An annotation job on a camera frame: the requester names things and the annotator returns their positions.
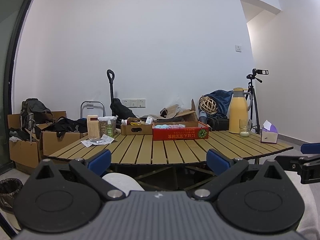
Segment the wooden box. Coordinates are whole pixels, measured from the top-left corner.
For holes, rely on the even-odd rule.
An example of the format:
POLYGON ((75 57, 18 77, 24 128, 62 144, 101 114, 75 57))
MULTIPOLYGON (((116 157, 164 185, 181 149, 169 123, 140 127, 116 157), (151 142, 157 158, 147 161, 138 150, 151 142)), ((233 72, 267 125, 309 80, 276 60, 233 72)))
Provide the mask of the wooden box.
POLYGON ((87 116, 87 131, 89 139, 100 138, 99 120, 97 115, 87 116))

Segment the metal folding stool frame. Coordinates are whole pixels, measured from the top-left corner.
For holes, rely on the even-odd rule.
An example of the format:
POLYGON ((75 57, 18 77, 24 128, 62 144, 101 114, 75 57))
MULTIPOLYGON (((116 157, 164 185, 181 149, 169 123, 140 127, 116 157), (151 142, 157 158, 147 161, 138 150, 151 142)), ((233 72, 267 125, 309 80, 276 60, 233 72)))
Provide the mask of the metal folding stool frame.
POLYGON ((105 116, 105 106, 101 101, 87 100, 80 105, 80 118, 86 118, 88 115, 105 116))

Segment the clear glass cup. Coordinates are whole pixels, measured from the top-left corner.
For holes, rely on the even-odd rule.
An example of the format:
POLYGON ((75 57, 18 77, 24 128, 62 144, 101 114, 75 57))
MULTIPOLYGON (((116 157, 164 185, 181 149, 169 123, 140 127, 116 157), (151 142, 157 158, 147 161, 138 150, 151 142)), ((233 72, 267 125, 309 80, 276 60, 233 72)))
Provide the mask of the clear glass cup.
POLYGON ((239 134, 241 137, 247 138, 250 135, 252 120, 240 119, 239 120, 239 134))

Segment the yellow thermos jug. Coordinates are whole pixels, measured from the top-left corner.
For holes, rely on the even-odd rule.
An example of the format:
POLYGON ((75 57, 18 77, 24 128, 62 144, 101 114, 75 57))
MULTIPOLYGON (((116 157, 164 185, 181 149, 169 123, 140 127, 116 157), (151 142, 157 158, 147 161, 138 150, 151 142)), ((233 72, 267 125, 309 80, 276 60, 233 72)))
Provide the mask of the yellow thermos jug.
POLYGON ((248 123, 248 112, 252 107, 252 95, 243 88, 234 88, 229 105, 229 132, 240 133, 240 123, 248 123))

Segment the wall power outlet strip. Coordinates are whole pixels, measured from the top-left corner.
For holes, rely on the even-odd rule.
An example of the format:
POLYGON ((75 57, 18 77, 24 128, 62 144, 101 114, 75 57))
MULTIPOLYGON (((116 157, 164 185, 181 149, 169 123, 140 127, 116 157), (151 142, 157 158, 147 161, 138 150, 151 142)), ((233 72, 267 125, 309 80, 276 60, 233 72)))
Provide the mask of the wall power outlet strip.
POLYGON ((123 99, 121 103, 128 108, 145 108, 145 99, 123 99))

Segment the green spray bottle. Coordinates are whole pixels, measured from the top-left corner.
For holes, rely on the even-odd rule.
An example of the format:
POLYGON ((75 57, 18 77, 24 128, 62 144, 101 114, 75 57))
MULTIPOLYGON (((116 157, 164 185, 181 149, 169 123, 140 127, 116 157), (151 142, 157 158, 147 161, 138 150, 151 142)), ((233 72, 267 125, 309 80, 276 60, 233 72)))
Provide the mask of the green spray bottle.
POLYGON ((112 125, 112 121, 110 118, 108 118, 107 120, 107 126, 106 126, 106 134, 109 137, 113 137, 113 125, 112 125))

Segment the black bag on trolley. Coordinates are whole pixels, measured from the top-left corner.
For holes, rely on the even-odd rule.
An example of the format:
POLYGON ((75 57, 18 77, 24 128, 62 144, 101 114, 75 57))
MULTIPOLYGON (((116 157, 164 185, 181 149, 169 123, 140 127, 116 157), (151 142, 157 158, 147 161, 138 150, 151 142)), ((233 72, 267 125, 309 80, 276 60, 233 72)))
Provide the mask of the black bag on trolley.
POLYGON ((135 118, 133 111, 128 107, 124 106, 118 98, 113 98, 110 108, 112 110, 112 114, 116 115, 120 119, 128 119, 135 118))

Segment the blue fabric bag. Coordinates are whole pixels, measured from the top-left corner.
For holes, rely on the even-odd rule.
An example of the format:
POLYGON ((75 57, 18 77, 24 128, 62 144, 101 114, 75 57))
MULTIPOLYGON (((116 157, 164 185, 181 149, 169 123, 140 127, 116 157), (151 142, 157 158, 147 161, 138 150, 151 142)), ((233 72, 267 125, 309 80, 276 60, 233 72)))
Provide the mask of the blue fabric bag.
POLYGON ((209 96, 212 98, 217 104, 217 113, 211 116, 219 117, 219 118, 227 118, 228 109, 231 103, 231 99, 233 96, 233 92, 226 90, 215 90, 209 94, 205 94, 203 96, 209 96))

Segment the red cardboard fruit box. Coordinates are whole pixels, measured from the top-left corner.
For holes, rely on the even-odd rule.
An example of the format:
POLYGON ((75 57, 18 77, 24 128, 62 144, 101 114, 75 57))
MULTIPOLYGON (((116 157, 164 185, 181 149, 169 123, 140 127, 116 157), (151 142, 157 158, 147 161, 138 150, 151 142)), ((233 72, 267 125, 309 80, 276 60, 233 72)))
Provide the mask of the red cardboard fruit box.
POLYGON ((152 126, 153 141, 207 139, 209 126, 199 121, 154 123, 152 126), (155 125, 184 124, 182 129, 154 129, 155 125))

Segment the floor cardboard boxes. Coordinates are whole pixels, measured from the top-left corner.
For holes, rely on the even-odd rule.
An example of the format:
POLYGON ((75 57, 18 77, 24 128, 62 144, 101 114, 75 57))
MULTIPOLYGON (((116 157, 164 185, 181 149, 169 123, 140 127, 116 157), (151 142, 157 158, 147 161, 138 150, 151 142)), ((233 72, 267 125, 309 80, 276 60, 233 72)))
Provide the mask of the floor cardboard boxes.
POLYGON ((35 168, 40 160, 61 150, 87 135, 86 119, 72 120, 65 111, 53 111, 46 117, 54 118, 54 123, 39 124, 30 140, 29 133, 21 130, 21 116, 8 115, 8 126, 12 132, 22 132, 22 139, 9 141, 10 159, 20 170, 35 168))

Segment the brown cardboard tray box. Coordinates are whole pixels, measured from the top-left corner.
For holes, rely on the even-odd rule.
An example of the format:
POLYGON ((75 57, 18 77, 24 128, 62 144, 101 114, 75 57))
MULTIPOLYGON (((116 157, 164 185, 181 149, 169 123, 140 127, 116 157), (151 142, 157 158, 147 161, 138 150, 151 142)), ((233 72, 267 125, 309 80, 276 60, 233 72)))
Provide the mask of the brown cardboard tray box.
POLYGON ((146 124, 139 118, 128 118, 121 121, 122 135, 152 135, 152 124, 146 124))

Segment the white pill bottle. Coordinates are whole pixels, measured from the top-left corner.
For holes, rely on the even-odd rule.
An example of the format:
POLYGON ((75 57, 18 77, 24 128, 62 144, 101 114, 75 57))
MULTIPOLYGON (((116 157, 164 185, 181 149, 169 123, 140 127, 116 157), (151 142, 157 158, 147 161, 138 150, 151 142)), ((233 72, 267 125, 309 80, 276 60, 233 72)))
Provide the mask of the white pill bottle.
POLYGON ((145 124, 146 125, 150 125, 150 124, 152 124, 152 122, 153 122, 153 117, 148 116, 146 121, 145 121, 145 124))

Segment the beige fleece mat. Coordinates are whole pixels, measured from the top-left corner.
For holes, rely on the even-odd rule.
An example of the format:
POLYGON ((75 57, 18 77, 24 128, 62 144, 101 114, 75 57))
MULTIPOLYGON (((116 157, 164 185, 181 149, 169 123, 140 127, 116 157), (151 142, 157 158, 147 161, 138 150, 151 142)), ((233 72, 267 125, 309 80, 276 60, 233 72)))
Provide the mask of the beige fleece mat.
POLYGON ((181 108, 178 104, 174 104, 172 106, 169 106, 167 108, 163 108, 161 111, 160 111, 160 116, 162 118, 165 118, 165 119, 172 119, 174 118, 178 113, 180 113, 181 111, 181 108))

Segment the blue water bottle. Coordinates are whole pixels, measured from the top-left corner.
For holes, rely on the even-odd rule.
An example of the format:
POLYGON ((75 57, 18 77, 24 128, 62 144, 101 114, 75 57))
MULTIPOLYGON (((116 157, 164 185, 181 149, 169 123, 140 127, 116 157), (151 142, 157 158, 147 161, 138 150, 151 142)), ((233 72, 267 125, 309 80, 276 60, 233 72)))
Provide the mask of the blue water bottle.
POLYGON ((200 111, 199 113, 199 122, 203 124, 207 124, 207 114, 204 111, 200 111))

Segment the white paper sheets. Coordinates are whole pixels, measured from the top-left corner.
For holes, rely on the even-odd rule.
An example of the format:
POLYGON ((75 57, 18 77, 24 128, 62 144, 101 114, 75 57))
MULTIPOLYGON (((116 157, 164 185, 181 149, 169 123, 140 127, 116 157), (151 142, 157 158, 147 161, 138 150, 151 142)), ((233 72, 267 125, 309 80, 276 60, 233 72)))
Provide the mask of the white paper sheets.
POLYGON ((101 146, 101 145, 108 145, 114 141, 113 137, 109 137, 108 135, 103 134, 101 138, 95 138, 95 139, 88 139, 83 140, 81 143, 85 147, 91 147, 91 146, 101 146))

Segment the purple tissue pack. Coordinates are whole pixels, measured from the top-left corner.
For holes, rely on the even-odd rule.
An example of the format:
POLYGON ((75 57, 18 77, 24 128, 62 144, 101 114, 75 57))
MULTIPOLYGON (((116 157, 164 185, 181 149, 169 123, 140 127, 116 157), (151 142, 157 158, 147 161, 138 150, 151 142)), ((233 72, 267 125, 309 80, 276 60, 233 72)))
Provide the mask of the purple tissue pack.
POLYGON ((260 141, 262 143, 270 143, 270 144, 276 144, 278 141, 277 128, 268 120, 266 120, 263 123, 263 127, 261 129, 260 141))

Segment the dark backpack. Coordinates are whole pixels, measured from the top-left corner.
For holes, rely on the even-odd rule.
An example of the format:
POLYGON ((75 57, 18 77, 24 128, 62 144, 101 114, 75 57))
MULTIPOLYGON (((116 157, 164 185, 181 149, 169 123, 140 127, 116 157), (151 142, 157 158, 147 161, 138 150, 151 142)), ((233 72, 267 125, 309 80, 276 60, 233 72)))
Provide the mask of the dark backpack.
POLYGON ((21 104, 20 124, 21 130, 35 134, 36 139, 40 139, 41 129, 37 125, 51 124, 54 116, 37 98, 28 98, 21 104))

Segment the woven rattan ball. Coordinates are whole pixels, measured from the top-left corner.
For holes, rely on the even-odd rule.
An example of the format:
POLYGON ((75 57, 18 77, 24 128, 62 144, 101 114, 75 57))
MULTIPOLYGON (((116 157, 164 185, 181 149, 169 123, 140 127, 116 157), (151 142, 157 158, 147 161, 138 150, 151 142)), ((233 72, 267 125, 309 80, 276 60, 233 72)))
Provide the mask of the woven rattan ball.
POLYGON ((200 110, 206 112, 207 114, 213 115, 217 113, 217 104, 209 96, 202 96, 199 99, 200 110))

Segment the white lidded food jar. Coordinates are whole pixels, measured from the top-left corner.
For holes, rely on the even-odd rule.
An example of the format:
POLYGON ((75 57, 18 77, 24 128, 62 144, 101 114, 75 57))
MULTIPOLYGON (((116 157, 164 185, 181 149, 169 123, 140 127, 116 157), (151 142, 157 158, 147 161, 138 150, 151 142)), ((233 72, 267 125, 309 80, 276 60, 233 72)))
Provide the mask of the white lidded food jar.
POLYGON ((113 137, 116 133, 116 116, 103 116, 99 117, 99 129, 100 136, 107 135, 109 137, 113 137))

